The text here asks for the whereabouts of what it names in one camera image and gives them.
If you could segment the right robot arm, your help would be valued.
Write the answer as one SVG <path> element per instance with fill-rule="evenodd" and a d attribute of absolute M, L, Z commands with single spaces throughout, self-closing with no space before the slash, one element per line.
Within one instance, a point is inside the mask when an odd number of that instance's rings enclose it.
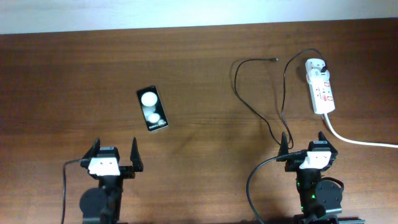
<path fill-rule="evenodd" d="M 289 152 L 286 134 L 282 134 L 278 162 L 285 162 L 285 171 L 296 173 L 296 188 L 300 196 L 301 214 L 294 215 L 294 223 L 365 223 L 358 217 L 340 218 L 343 209 L 344 183 L 322 176 L 336 159 L 338 151 L 318 133 L 318 140 L 308 148 Z"/>

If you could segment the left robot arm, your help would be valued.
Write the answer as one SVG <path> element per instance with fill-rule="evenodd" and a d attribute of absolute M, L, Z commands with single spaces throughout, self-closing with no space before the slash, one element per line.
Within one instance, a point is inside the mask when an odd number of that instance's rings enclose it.
<path fill-rule="evenodd" d="M 134 179 L 137 172 L 144 170 L 136 138 L 132 140 L 129 160 L 131 165 L 119 165 L 118 149 L 100 146 L 99 139 L 81 158 L 80 166 L 98 181 L 97 187 L 88 189 L 80 198 L 83 224 L 114 224 L 119 221 L 123 182 Z"/>

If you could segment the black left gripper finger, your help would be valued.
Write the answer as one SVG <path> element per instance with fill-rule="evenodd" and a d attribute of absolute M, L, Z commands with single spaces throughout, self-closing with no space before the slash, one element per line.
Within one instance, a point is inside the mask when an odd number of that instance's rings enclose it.
<path fill-rule="evenodd" d="M 133 140 L 132 140 L 130 161 L 132 162 L 132 166 L 133 166 L 133 169 L 135 172 L 143 172 L 144 171 L 144 165 L 143 165 L 141 156 L 139 154 L 136 138 L 133 138 Z"/>
<path fill-rule="evenodd" d="M 100 149 L 100 138 L 97 138 L 90 149 L 85 153 L 81 159 L 91 159 L 95 157 Z"/>

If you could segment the black smartphone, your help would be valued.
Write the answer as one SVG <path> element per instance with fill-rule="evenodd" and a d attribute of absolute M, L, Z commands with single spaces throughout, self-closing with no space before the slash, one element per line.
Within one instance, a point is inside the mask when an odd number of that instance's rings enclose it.
<path fill-rule="evenodd" d="M 169 123 L 162 102 L 154 85 L 137 90 L 139 101 L 147 130 L 150 132 L 166 128 Z"/>

